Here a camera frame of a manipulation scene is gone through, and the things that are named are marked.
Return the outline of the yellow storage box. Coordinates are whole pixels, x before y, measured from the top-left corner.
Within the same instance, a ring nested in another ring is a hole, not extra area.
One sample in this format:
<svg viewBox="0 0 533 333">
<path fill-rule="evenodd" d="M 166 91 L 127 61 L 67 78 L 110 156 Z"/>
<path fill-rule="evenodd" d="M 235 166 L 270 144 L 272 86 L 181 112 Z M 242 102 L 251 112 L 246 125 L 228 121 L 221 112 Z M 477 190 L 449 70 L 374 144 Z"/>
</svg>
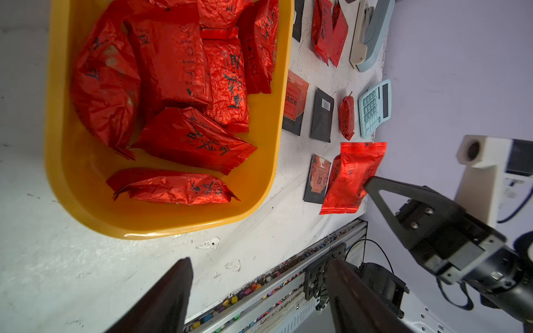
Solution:
<svg viewBox="0 0 533 333">
<path fill-rule="evenodd" d="M 132 167 L 188 171 L 145 152 L 127 160 L 99 142 L 80 123 L 69 97 L 72 69 L 107 1 L 53 1 L 49 19 L 49 67 L 45 170 L 59 204 L 88 228 L 119 239 L 153 239 L 241 221 L 265 201 L 276 176 L 283 106 L 290 66 L 294 2 L 281 1 L 276 68 L 271 94 L 249 100 L 250 131 L 242 138 L 255 153 L 222 180 L 236 199 L 223 205 L 170 205 L 113 196 L 106 180 Z"/>
</svg>

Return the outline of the red foil tea bags pile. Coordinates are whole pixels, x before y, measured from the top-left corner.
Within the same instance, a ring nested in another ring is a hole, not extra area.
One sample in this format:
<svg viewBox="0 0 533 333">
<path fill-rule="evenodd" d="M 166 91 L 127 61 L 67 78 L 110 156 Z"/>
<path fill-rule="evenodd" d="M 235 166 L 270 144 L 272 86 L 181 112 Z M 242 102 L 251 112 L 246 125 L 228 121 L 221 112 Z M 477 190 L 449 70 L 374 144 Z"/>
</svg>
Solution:
<svg viewBox="0 0 533 333">
<path fill-rule="evenodd" d="M 88 132 L 115 153 L 134 150 L 197 173 L 130 168 L 109 177 L 115 196 L 150 203 L 226 204 L 220 179 L 254 145 L 248 96 L 269 94 L 277 1 L 112 1 L 75 62 L 70 96 Z"/>
</svg>

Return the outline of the light blue stapler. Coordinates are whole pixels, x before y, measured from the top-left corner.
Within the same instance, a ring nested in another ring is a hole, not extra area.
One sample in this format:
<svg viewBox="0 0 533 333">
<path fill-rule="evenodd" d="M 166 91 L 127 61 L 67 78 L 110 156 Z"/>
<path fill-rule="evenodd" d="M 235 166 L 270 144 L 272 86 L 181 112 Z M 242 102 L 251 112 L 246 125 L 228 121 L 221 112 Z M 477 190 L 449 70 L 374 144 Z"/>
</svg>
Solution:
<svg viewBox="0 0 533 333">
<path fill-rule="evenodd" d="M 359 1 L 349 58 L 358 72 L 366 72 L 376 63 L 395 5 L 396 1 L 380 0 L 374 7 L 368 7 L 367 1 Z"/>
</svg>

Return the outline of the light blue calculator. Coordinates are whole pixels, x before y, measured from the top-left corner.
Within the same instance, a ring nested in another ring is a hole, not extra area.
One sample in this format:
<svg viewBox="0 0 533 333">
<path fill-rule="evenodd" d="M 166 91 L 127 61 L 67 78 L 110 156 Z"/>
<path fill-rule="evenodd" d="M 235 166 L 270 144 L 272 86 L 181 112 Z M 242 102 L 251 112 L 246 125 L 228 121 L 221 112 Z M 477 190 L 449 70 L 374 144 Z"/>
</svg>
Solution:
<svg viewBox="0 0 533 333">
<path fill-rule="evenodd" d="M 358 99 L 360 137 L 370 139 L 382 123 L 390 120 L 391 114 L 391 81 L 387 79 L 370 87 Z"/>
</svg>

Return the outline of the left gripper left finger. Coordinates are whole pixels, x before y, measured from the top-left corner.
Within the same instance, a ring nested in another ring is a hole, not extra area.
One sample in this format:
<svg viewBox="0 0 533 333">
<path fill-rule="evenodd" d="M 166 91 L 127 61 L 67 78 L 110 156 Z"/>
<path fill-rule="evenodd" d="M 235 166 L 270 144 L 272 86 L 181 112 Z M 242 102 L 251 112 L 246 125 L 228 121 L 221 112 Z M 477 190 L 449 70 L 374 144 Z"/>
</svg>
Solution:
<svg viewBox="0 0 533 333">
<path fill-rule="evenodd" d="M 183 332 L 193 277 L 191 259 L 180 259 L 108 331 Z"/>
</svg>

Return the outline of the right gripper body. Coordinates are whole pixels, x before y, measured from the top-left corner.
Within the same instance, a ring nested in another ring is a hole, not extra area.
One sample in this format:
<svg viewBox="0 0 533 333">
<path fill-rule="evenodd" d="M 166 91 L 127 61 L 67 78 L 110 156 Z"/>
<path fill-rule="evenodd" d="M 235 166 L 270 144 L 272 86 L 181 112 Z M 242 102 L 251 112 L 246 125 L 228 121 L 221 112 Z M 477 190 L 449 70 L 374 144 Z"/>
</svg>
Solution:
<svg viewBox="0 0 533 333">
<path fill-rule="evenodd" d="M 449 198 L 410 199 L 395 216 L 402 245 L 438 277 L 464 277 L 505 246 L 497 230 Z"/>
</svg>

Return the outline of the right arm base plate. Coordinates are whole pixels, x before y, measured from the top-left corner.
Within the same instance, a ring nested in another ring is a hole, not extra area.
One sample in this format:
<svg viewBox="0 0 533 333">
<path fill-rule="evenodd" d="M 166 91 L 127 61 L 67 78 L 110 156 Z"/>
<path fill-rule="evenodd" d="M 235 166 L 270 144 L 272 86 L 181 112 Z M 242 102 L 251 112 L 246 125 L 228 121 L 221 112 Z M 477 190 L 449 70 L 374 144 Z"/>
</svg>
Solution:
<svg viewBox="0 0 533 333">
<path fill-rule="evenodd" d="M 380 301 L 393 315 L 399 319 L 405 318 L 405 311 L 401 309 L 409 289 L 404 281 L 395 276 L 392 271 L 375 263 L 361 263 L 358 266 L 347 262 L 346 257 L 351 249 L 345 243 L 334 246 L 325 254 L 312 260 L 303 271 L 305 282 L 303 291 L 307 301 L 318 300 L 316 308 L 323 309 L 330 298 L 328 293 L 327 274 L 330 263 L 340 259 L 350 272 L 348 279 L 355 280 L 357 286 L 366 287 L 373 294 L 375 301 Z"/>
</svg>

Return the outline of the black red label tea bag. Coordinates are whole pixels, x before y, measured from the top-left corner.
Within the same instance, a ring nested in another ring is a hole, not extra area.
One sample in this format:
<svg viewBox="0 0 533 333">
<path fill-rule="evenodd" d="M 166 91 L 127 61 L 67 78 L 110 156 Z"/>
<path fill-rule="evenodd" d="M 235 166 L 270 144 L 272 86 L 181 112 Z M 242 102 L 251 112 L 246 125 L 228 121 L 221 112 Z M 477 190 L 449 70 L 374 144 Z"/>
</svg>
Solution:
<svg viewBox="0 0 533 333">
<path fill-rule="evenodd" d="M 307 81 L 292 71 L 288 72 L 282 129 L 297 136 L 301 135 L 308 88 Z"/>
</svg>

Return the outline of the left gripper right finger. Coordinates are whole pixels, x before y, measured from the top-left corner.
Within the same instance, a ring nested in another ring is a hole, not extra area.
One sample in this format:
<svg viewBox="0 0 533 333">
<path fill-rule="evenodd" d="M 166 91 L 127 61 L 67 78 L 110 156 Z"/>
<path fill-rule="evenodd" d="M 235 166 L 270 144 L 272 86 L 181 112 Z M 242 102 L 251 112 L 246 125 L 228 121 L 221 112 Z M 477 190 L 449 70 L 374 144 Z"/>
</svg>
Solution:
<svg viewBox="0 0 533 333">
<path fill-rule="evenodd" d="M 328 293 L 336 332 L 410 332 L 366 287 L 349 280 L 350 272 L 340 259 L 330 263 Z"/>
</svg>

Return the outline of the black tea bag barcode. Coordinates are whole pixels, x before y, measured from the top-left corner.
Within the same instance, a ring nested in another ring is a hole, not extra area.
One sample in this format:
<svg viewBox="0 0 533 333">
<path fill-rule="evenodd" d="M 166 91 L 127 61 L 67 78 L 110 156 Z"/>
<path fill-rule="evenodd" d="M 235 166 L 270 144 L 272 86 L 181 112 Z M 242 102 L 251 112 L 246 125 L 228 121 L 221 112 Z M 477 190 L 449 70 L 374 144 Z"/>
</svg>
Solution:
<svg viewBox="0 0 533 333">
<path fill-rule="evenodd" d="M 297 42 L 301 41 L 304 6 L 305 0 L 294 0 L 294 22 L 292 37 Z"/>
</svg>

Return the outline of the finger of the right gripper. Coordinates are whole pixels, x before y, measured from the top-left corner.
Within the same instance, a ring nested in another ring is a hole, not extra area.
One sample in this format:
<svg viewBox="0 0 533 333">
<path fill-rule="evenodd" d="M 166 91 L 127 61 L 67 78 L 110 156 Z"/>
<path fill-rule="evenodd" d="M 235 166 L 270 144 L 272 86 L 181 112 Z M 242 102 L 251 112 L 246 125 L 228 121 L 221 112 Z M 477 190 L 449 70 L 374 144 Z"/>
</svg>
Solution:
<svg viewBox="0 0 533 333">
<path fill-rule="evenodd" d="M 454 203 L 430 187 L 374 176 L 364 189 L 408 250 L 454 220 Z"/>
</svg>

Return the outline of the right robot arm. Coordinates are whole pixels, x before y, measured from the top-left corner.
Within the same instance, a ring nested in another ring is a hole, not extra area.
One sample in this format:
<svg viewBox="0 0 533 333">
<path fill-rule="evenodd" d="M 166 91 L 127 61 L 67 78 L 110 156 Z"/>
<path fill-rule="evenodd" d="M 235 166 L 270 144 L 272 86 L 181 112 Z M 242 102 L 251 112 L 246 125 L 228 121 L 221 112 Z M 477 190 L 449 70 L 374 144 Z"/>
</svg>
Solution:
<svg viewBox="0 0 533 333">
<path fill-rule="evenodd" d="M 445 284 L 464 283 L 516 320 L 532 323 L 532 263 L 496 229 L 427 186 L 372 177 L 364 186 L 417 264 Z"/>
</svg>

